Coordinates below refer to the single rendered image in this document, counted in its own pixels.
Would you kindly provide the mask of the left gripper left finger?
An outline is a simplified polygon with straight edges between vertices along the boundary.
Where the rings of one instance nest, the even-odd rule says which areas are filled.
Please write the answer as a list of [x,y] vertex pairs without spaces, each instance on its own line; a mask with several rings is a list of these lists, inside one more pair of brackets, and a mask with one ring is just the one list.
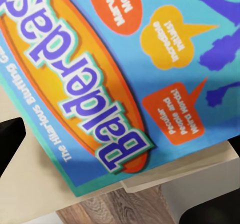
[[0,122],[0,177],[26,136],[22,117]]

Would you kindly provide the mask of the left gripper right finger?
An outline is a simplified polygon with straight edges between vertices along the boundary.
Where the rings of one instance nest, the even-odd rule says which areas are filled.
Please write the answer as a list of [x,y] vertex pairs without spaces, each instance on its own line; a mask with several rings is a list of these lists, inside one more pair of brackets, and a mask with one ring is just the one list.
[[240,157],[240,135],[228,140]]

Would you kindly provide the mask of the board game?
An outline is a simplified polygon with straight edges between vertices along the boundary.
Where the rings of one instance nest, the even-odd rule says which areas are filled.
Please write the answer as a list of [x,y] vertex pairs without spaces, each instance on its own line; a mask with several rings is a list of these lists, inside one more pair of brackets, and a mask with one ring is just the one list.
[[0,0],[0,85],[82,197],[240,136],[240,0]]

